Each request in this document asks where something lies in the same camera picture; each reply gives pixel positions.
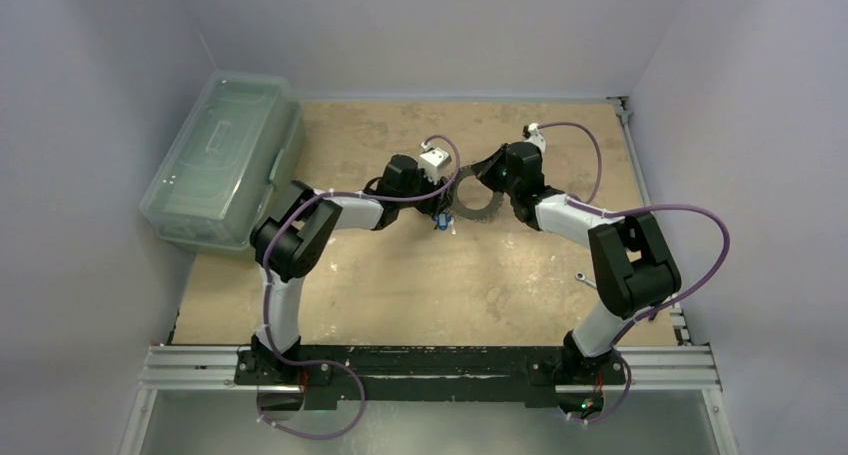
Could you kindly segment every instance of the wooden board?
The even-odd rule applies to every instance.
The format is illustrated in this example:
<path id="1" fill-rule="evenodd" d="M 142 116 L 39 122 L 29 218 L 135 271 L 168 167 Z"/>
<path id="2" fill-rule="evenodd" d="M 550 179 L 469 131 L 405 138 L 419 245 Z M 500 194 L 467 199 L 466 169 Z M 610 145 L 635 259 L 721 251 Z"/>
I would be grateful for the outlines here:
<path id="1" fill-rule="evenodd" d="M 610 105 L 562 103 L 306 103 L 307 142 L 296 176 L 315 188 L 361 189 L 396 153 L 415 156 L 428 135 L 450 136 L 462 164 L 517 141 L 530 122 L 574 121 L 597 136 L 604 160 L 595 205 L 640 205 L 621 128 Z M 545 130 L 547 183 L 586 197 L 595 155 L 583 132 Z M 460 195 L 472 199 L 473 184 Z M 334 233 L 304 286 L 304 343 L 559 345 L 597 301 L 575 280 L 589 252 L 518 222 L 505 201 L 491 223 L 433 230 L 414 210 L 381 232 Z M 252 262 L 199 255 L 174 343 L 246 343 L 259 323 L 262 281 Z M 675 345 L 667 314 L 642 323 L 624 345 Z"/>

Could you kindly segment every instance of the metal tool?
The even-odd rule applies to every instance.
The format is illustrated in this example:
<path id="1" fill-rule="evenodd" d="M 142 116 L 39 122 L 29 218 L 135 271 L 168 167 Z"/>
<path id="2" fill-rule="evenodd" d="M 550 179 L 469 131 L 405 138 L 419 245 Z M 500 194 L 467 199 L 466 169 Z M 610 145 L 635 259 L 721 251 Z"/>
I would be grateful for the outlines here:
<path id="1" fill-rule="evenodd" d="M 498 214 L 498 210 L 500 210 L 501 205 L 503 205 L 503 193 L 493 191 L 492 199 L 489 200 L 489 203 L 487 203 L 483 208 L 469 208 L 462 203 L 462 200 L 459 199 L 459 184 L 466 178 L 476 176 L 477 174 L 472 165 L 466 165 L 459 170 L 459 174 L 450 189 L 451 206 L 449 211 L 455 217 L 464 218 L 466 220 L 484 223 L 491 222 Z"/>
<path id="2" fill-rule="evenodd" d="M 588 278 L 586 276 L 586 274 L 583 273 L 583 272 L 577 272 L 576 274 L 574 274 L 574 278 L 576 278 L 578 281 L 585 283 L 586 285 L 589 285 L 590 287 L 594 288 L 595 290 L 598 289 L 598 284 L 595 283 L 595 281 L 592 280 L 591 278 Z"/>

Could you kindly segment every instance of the container handle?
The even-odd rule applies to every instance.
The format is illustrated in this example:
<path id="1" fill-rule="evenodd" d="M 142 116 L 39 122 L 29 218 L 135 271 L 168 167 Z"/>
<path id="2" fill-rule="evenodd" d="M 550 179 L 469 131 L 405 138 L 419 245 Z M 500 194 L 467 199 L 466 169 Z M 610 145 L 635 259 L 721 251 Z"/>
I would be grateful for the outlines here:
<path id="1" fill-rule="evenodd" d="M 271 173 L 268 174 L 268 181 L 271 182 L 271 185 L 273 185 L 277 190 L 285 188 L 283 186 L 285 184 L 285 180 L 282 180 L 284 170 L 281 167 L 285 152 L 285 148 L 281 148 L 280 151 L 277 152 L 277 158 L 274 159 L 274 163 L 271 165 Z"/>
<path id="2" fill-rule="evenodd" d="M 262 203 L 260 203 L 259 208 L 256 209 L 256 219 L 253 221 L 254 226 L 265 221 L 262 217 L 265 214 L 265 209 L 268 208 L 268 203 L 271 201 L 271 195 L 273 194 L 274 187 L 269 185 L 265 188 L 265 195 L 262 196 Z"/>

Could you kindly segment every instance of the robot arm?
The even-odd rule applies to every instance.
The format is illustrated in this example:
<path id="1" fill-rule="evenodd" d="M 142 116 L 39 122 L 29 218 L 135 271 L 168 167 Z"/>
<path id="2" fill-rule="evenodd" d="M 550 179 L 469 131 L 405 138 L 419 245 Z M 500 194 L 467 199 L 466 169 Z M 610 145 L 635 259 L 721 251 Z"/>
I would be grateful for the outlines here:
<path id="1" fill-rule="evenodd" d="M 653 215 L 605 217 L 605 210 L 546 185 L 544 137 L 535 124 L 525 127 L 524 137 L 502 145 L 472 170 L 487 188 L 509 195 L 521 222 L 591 251 L 600 300 L 568 332 L 562 354 L 565 373 L 591 371 L 609 356 L 616 336 L 637 313 L 680 289 L 680 273 Z M 641 256 L 631 261 L 629 253 Z"/>
<path id="2" fill-rule="evenodd" d="M 415 160 L 406 155 L 395 155 L 386 165 L 375 188 L 366 187 L 358 193 L 384 197 L 408 198 L 432 193 L 446 180 L 439 170 L 450 163 L 450 155 L 439 148 L 423 147 L 424 152 Z M 285 214 L 279 220 L 268 218 L 251 234 L 251 245 L 256 249 L 256 261 L 262 260 L 269 244 L 280 230 L 283 221 L 292 216 L 300 206 L 315 195 L 325 193 L 313 190 L 306 184 L 294 181 L 280 196 Z M 441 213 L 449 204 L 446 195 L 420 202 L 383 202 L 351 196 L 333 197 L 332 194 L 310 207 L 300 218 L 300 229 L 289 227 L 271 251 L 269 265 L 273 277 L 271 287 L 269 328 L 277 347 L 283 353 L 294 347 L 300 331 L 297 324 L 304 277 L 315 267 L 334 230 L 359 228 L 381 230 L 397 219 L 404 208 L 415 208 L 431 218 Z M 262 282 L 266 283 L 264 268 L 260 267 Z M 265 326 L 254 333 L 254 343 L 270 347 Z"/>

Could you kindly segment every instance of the small white object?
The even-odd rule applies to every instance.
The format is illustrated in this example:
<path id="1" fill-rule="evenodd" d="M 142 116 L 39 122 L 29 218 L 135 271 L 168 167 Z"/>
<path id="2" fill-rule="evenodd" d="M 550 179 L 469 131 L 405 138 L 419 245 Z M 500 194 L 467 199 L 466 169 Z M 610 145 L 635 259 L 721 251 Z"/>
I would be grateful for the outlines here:
<path id="1" fill-rule="evenodd" d="M 441 148 L 432 148 L 418 155 L 418 168 L 424 169 L 424 175 L 432 183 L 438 183 L 441 178 L 439 171 L 450 162 L 450 154 Z"/>
<path id="2" fill-rule="evenodd" d="M 527 131 L 530 133 L 530 138 L 526 141 L 536 145 L 542 153 L 545 153 L 545 147 L 547 147 L 548 144 L 545 142 L 545 136 L 542 135 L 542 132 L 539 130 L 539 124 L 531 123 L 530 125 L 527 125 Z"/>

